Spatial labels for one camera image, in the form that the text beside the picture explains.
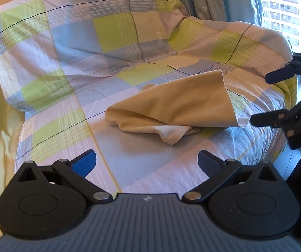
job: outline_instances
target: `metal pin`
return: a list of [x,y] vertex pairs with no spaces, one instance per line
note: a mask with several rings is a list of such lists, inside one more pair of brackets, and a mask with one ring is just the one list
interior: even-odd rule
[[294,135],[294,130],[287,131],[287,136],[292,137]]
[[98,201],[104,201],[109,199],[109,194],[107,192],[96,192],[93,194],[93,198]]
[[187,192],[184,196],[188,200],[194,201],[200,199],[202,197],[202,194],[200,194],[199,192]]

